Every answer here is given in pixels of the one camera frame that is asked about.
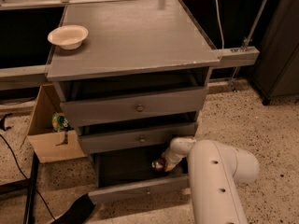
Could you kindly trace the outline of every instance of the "gray tabletop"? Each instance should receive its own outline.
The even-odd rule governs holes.
[[[49,81],[118,76],[216,64],[218,59],[179,0],[70,5],[64,25],[86,27],[74,50],[56,47]]]

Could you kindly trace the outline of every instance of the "bowl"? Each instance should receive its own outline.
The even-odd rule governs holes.
[[[62,49],[77,49],[87,37],[88,30],[83,26],[67,25],[56,28],[48,35],[51,44]]]

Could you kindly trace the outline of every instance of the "drawer knob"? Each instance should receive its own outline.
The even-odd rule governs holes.
[[[144,110],[144,107],[143,107],[142,105],[138,105],[138,106],[136,107],[136,110],[137,110],[138,112],[142,112],[142,111]]]
[[[143,136],[141,136],[141,137],[139,138],[139,143],[140,143],[140,144],[143,144],[144,142],[146,142],[146,140],[144,139]]]

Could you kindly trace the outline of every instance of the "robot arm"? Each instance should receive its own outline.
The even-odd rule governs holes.
[[[243,149],[217,141],[180,137],[163,154],[164,169],[170,171],[187,157],[192,205],[196,224],[246,224],[235,182],[256,180],[260,166]]]

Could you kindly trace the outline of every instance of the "terrazzo floor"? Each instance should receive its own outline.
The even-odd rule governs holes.
[[[299,105],[294,98],[276,99],[268,106],[246,80],[231,92],[225,82],[210,85],[199,117],[198,139],[213,139],[251,151],[259,160],[258,180],[238,185],[237,190],[249,223],[299,223]],[[29,176],[33,149],[26,139],[32,107],[0,105],[12,129],[3,132],[20,167]],[[12,155],[0,140],[0,184],[22,179]],[[95,173],[86,158],[39,164],[37,188],[57,217],[76,198],[95,190]],[[26,192],[0,196],[0,223],[23,222]],[[36,195],[36,223],[51,217]],[[98,204],[86,223],[194,223],[190,190],[184,189],[144,198]]]

